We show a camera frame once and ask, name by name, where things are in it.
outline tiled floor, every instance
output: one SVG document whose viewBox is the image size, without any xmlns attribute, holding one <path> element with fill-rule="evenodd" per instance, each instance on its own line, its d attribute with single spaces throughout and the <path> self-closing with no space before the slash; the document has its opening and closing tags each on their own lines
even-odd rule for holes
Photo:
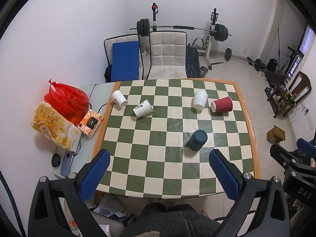
<svg viewBox="0 0 316 237">
<path fill-rule="evenodd" d="M 200 66 L 205 65 L 203 58 L 200 58 Z M 211 63 L 220 61 L 224 61 L 225 63 L 214 65 L 213 70 L 210 70 L 206 77 L 237 82 L 244 96 L 255 132 L 260 159 L 260 178 L 270 179 L 272 176 L 277 175 L 283 181 L 284 170 L 270 157 L 271 143 L 266 140 L 266 134 L 274 125 L 280 127 L 285 131 L 286 135 L 286 141 L 282 141 L 280 145 L 289 151 L 294 150 L 295 140 L 290 121 L 288 118 L 283 117 L 277 119 L 273 118 L 274 114 L 272 108 L 270 103 L 266 101 L 267 97 L 264 92 L 268 83 L 262 79 L 254 67 L 234 60 L 226 62 L 224 58 L 219 56 L 210 56 Z M 144 76 L 146 77 L 150 65 L 149 56 L 144 57 L 143 62 Z M 135 214 L 139 214 L 143 207 L 149 202 L 147 199 L 132 197 L 119 197 L 119 200 L 128 212 Z M 259 199 L 255 200 L 252 209 L 257 207 L 258 201 Z M 226 216 L 234 204 L 234 201 L 229 200 L 225 193 L 183 200 L 161 200 L 161 202 L 167 206 L 189 203 L 200 213 L 202 209 L 204 209 L 212 218 Z"/>
</svg>

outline power strip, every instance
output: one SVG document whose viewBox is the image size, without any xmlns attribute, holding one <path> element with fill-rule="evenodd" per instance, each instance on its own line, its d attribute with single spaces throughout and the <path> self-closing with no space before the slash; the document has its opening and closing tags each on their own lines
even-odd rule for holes
<svg viewBox="0 0 316 237">
<path fill-rule="evenodd" d="M 308 120 L 309 128 L 310 128 L 311 130 L 313 130 L 313 129 L 315 128 L 315 126 L 314 126 L 314 123 L 313 123 L 313 121 L 312 121 L 312 116 L 311 116 L 311 114 L 309 113 L 309 109 L 306 107 L 304 101 L 301 102 L 301 105 L 302 105 L 302 107 L 304 108 L 304 114 L 306 115 L 306 118 L 307 118 L 307 120 Z"/>
</svg>

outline black jacket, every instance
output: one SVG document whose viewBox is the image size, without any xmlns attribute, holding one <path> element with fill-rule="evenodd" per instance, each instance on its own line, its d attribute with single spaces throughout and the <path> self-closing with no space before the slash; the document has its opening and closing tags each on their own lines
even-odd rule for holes
<svg viewBox="0 0 316 237">
<path fill-rule="evenodd" d="M 173 211 L 136 220 L 120 237 L 204 237 L 211 236 L 219 226 L 220 223 L 195 211 Z"/>
</svg>

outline red plastic bag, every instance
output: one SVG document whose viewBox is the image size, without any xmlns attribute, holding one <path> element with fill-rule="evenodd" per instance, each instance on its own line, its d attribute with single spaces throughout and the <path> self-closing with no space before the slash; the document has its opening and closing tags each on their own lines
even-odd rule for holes
<svg viewBox="0 0 316 237">
<path fill-rule="evenodd" d="M 85 92 L 78 88 L 56 82 L 49 86 L 49 92 L 44 96 L 45 102 L 52 105 L 68 121 L 78 126 L 89 109 L 89 99 Z"/>
</svg>

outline smartphone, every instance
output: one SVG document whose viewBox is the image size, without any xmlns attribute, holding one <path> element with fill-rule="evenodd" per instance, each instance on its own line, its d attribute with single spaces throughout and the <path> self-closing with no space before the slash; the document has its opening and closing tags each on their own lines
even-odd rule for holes
<svg viewBox="0 0 316 237">
<path fill-rule="evenodd" d="M 60 169 L 60 174 L 62 176 L 67 177 L 69 175 L 74 155 L 75 155 L 75 153 L 72 151 L 65 151 L 63 163 L 62 163 L 61 169 Z"/>
</svg>

